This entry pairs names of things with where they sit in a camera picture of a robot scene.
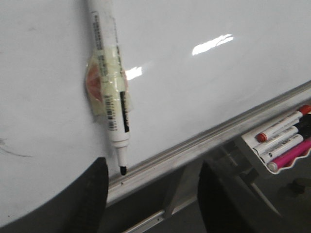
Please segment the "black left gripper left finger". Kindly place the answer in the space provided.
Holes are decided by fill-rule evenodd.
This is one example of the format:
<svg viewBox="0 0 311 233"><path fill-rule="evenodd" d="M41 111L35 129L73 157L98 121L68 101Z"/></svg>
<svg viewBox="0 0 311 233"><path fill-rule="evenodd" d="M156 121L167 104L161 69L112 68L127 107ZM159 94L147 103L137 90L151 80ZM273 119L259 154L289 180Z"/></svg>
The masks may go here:
<svg viewBox="0 0 311 233"><path fill-rule="evenodd" d="M1 227L2 233L96 233L108 193L108 167L97 158L48 202Z"/></svg>

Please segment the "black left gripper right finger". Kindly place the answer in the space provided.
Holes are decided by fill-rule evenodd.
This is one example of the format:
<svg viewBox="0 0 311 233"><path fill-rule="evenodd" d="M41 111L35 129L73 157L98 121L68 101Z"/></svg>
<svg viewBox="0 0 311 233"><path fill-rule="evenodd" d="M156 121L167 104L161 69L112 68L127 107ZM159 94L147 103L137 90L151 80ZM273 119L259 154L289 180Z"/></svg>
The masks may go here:
<svg viewBox="0 0 311 233"><path fill-rule="evenodd" d="M208 233L288 233L289 224L236 182L202 163L198 203Z"/></svg>

